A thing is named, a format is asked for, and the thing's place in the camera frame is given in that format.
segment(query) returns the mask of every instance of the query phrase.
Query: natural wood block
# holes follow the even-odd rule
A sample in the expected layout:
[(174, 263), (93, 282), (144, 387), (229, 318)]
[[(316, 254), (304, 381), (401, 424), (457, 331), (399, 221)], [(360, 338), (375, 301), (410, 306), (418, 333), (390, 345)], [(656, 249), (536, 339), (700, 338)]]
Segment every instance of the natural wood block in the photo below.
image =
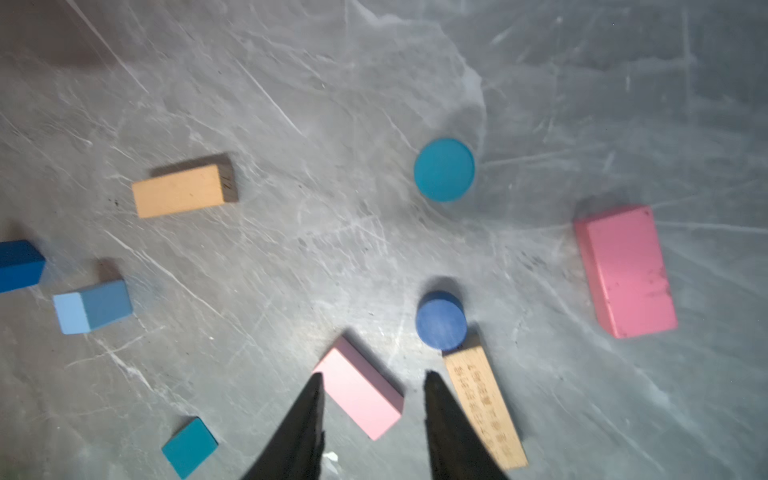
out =
[(469, 423), (502, 470), (528, 466), (523, 445), (485, 351), (476, 345), (443, 357)]
[(211, 164), (134, 184), (140, 218), (178, 214), (237, 201), (234, 172), (227, 165)]

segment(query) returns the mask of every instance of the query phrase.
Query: block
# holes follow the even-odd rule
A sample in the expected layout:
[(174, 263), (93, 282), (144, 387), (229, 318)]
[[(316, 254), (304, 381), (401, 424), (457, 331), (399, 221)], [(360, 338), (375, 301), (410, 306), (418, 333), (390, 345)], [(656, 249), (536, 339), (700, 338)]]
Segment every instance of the block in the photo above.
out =
[(237, 201), (232, 167), (211, 164), (136, 182), (140, 218), (178, 214)]
[(650, 207), (634, 205), (574, 222), (598, 322), (628, 338), (677, 328)]
[(344, 337), (320, 360), (326, 393), (372, 440), (402, 416), (405, 402), (395, 388)]
[(472, 346), (443, 356), (469, 423), (502, 470), (528, 466), (515, 424), (504, 404), (479, 339)]
[(45, 258), (27, 240), (0, 243), (0, 293), (40, 283)]
[(202, 420), (195, 419), (163, 447), (163, 455), (182, 480), (192, 474), (219, 444)]
[(467, 336), (462, 303), (448, 292), (427, 293), (416, 312), (416, 332), (433, 349), (455, 349)]
[(65, 335), (92, 332), (134, 311), (123, 280), (54, 295), (53, 304)]

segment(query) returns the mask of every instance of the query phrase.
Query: gray marble surface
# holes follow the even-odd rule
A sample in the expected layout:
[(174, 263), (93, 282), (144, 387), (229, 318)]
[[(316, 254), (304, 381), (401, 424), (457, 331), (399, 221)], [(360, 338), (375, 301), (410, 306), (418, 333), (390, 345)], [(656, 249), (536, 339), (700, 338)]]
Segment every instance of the gray marble surface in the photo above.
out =
[[(759, 0), (8, 0), (0, 478), (176, 478), (189, 416), (236, 479), (347, 332), (406, 394), (377, 442), (333, 402), (324, 479), (428, 478), (413, 324), (459, 283), (523, 438), (517, 479), (768, 477), (768, 8)], [(454, 136), (467, 196), (412, 164)], [(238, 204), (139, 220), (131, 183), (217, 155)], [(597, 325), (575, 214), (654, 207), (680, 328)], [(136, 316), (63, 336), (122, 276)]]

